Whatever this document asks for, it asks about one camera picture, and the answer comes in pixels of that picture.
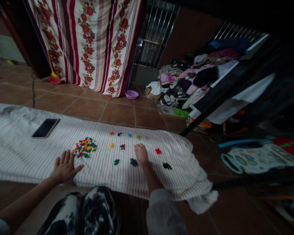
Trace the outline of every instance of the hand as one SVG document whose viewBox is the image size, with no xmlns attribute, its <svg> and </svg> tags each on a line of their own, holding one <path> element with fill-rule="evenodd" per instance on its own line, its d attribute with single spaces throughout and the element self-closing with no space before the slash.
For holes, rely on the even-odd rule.
<svg viewBox="0 0 294 235">
<path fill-rule="evenodd" d="M 149 163 L 148 153 L 146 147 L 143 144 L 134 145 L 134 151 L 136 154 L 136 158 L 141 165 Z"/>
<path fill-rule="evenodd" d="M 84 165 L 80 165 L 74 168 L 74 156 L 70 150 L 63 152 L 62 157 L 57 157 L 54 170 L 49 178 L 55 179 L 57 184 L 62 184 L 68 181 L 70 178 L 74 178 L 75 175 L 83 169 Z"/>
</svg>

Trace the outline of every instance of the smartphone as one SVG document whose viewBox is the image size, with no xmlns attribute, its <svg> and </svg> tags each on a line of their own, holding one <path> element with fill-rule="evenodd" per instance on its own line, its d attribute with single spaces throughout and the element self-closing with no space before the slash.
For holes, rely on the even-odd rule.
<svg viewBox="0 0 294 235">
<path fill-rule="evenodd" d="M 46 119 L 37 131 L 32 135 L 33 138 L 47 138 L 60 119 Z"/>
</svg>

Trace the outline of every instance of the broom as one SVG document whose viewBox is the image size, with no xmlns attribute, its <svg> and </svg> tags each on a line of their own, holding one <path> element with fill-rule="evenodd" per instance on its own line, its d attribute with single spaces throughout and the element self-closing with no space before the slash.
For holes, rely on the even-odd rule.
<svg viewBox="0 0 294 235">
<path fill-rule="evenodd" d="M 52 63 L 51 63 L 51 59 L 50 59 L 48 50 L 47 50 L 47 55 L 48 55 L 48 59 L 49 59 L 50 67 L 51 67 L 51 76 L 50 76 L 50 78 L 48 78 L 47 82 L 50 84 L 53 84 L 53 85 L 59 85 L 62 83 L 62 81 L 53 71 L 53 67 L 52 67 Z"/>
</svg>

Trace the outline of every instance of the person's left hand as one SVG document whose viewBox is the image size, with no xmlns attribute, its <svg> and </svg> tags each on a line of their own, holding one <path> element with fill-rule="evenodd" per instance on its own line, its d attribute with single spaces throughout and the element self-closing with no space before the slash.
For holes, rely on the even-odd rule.
<svg viewBox="0 0 294 235">
<path fill-rule="evenodd" d="M 70 178 L 74 178 L 75 175 L 83 169 L 84 165 L 80 165 L 74 168 L 74 156 L 70 150 L 63 152 L 61 158 L 57 157 L 54 170 L 49 176 L 56 180 L 57 184 L 62 184 L 68 181 Z"/>
</svg>

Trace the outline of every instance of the purple plastic bowl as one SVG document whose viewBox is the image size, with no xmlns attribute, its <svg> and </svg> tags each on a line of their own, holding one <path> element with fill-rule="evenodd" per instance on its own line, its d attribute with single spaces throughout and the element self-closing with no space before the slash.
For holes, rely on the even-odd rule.
<svg viewBox="0 0 294 235">
<path fill-rule="evenodd" d="M 130 100 L 135 100 L 138 97 L 138 93 L 136 91 L 127 90 L 125 95 Z"/>
</svg>

